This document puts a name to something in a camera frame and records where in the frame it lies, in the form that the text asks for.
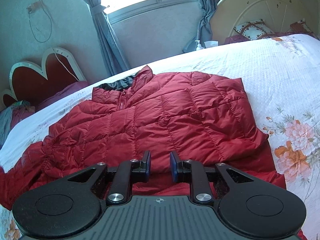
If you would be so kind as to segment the red puffer jacket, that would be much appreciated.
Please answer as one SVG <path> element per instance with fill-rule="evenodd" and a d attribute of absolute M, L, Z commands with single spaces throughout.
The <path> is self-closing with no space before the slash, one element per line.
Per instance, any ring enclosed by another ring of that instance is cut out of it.
<path fill-rule="evenodd" d="M 144 67 L 95 87 L 1 172 L 23 239 L 302 239 L 241 79 Z"/>

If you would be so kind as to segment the studded patterned pillow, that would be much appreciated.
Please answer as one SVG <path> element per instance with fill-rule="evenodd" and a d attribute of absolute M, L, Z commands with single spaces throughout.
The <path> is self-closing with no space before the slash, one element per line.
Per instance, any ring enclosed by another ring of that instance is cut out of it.
<path fill-rule="evenodd" d="M 263 19 L 248 21 L 235 26 L 233 29 L 249 40 L 261 40 L 276 36 L 276 33 L 265 24 Z"/>

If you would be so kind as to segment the blue-grey crumpled cloth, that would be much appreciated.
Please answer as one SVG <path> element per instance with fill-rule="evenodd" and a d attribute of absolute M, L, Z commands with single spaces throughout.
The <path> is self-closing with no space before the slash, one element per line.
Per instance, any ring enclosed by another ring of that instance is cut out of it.
<path fill-rule="evenodd" d="M 25 109 L 29 106 L 30 103 L 27 101 L 18 101 L 1 111 L 1 147 L 4 145 L 11 131 L 11 122 L 14 116 L 14 110 Z"/>

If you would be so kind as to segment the white floral bed sheet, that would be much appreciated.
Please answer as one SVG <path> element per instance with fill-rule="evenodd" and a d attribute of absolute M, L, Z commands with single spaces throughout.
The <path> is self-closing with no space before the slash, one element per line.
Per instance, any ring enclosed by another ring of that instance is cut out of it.
<path fill-rule="evenodd" d="M 135 193 L 183 194 L 169 152 L 232 166 L 299 196 L 300 236 L 319 239 L 319 40 L 303 34 L 231 43 L 120 73 L 26 118 L 1 149 L 1 232 L 27 190 L 98 161 L 150 150 Z"/>

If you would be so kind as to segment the cream round headboard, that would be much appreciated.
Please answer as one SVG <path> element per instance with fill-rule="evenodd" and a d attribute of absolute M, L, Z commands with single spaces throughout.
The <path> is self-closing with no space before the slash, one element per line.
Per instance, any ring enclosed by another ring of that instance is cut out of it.
<path fill-rule="evenodd" d="M 315 17 L 301 0 L 220 0 L 210 20 L 212 39 L 223 44 L 235 34 L 234 27 L 260 19 L 276 33 L 287 32 L 302 19 L 312 31 L 317 30 Z"/>

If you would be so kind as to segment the left blue-grey curtain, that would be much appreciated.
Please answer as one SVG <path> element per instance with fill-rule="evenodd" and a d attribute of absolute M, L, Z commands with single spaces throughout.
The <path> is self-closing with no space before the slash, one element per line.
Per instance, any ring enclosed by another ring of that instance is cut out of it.
<path fill-rule="evenodd" d="M 106 7 L 101 4 L 101 0 L 83 1 L 87 4 L 92 16 L 108 76 L 129 70 L 130 64 L 108 20 L 108 15 L 104 13 Z"/>

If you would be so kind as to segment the red patterned pillow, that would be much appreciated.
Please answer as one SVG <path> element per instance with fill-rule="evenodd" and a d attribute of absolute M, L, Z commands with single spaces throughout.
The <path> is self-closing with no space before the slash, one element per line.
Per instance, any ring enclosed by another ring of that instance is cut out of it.
<path fill-rule="evenodd" d="M 292 23 L 290 25 L 290 28 L 292 29 L 292 31 L 294 33 L 306 34 L 306 35 L 312 36 L 314 38 L 317 38 L 315 33 L 308 27 L 305 20 L 300 20 L 295 23 Z"/>

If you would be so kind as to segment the red heart-shaped headboard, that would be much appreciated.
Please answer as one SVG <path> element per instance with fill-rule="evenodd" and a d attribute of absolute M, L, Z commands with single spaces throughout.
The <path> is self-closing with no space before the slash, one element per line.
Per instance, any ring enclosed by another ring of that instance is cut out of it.
<path fill-rule="evenodd" d="M 41 64 L 21 61 L 9 72 L 9 89 L 1 91 L 1 110 L 25 100 L 36 106 L 75 82 L 86 81 L 72 53 L 64 48 L 47 49 Z"/>

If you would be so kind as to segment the blue-grey curtain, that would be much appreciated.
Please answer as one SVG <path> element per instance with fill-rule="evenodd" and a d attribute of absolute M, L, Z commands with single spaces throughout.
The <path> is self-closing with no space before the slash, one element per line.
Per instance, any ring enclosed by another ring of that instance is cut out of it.
<path fill-rule="evenodd" d="M 211 40 L 213 35 L 210 20 L 217 10 L 217 0 L 199 0 L 199 4 L 202 16 L 197 28 L 196 40 L 199 40 L 204 46 L 204 43 Z"/>
<path fill-rule="evenodd" d="M 108 76 L 129 70 L 130 64 L 108 20 L 108 15 L 104 13 L 106 7 L 101 4 L 101 0 L 83 1 L 87 4 L 92 16 Z"/>

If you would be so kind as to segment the right blue-grey curtain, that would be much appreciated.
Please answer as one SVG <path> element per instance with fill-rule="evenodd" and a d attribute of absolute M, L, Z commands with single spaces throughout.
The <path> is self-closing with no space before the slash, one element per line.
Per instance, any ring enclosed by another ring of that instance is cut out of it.
<path fill-rule="evenodd" d="M 199 40 L 204 46 L 204 43 L 211 40 L 213 35 L 210 20 L 217 10 L 217 0 L 199 0 L 199 4 L 202 16 L 197 28 L 196 40 Z"/>

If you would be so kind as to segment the white tissue box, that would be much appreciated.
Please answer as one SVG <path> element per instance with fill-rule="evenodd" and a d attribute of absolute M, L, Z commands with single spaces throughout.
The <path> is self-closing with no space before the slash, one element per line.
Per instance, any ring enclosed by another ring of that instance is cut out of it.
<path fill-rule="evenodd" d="M 217 47 L 219 45 L 218 41 L 213 41 L 213 40 L 209 40 L 209 41 L 205 41 L 204 45 L 206 48 L 212 48 L 212 47 Z"/>

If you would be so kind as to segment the pump dispenser bottle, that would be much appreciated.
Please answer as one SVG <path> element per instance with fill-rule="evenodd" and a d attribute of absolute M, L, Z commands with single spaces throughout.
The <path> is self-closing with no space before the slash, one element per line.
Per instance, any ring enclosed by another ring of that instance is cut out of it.
<path fill-rule="evenodd" d="M 195 40 L 196 42 L 196 51 L 203 49 L 203 47 L 201 46 L 200 40 Z"/>

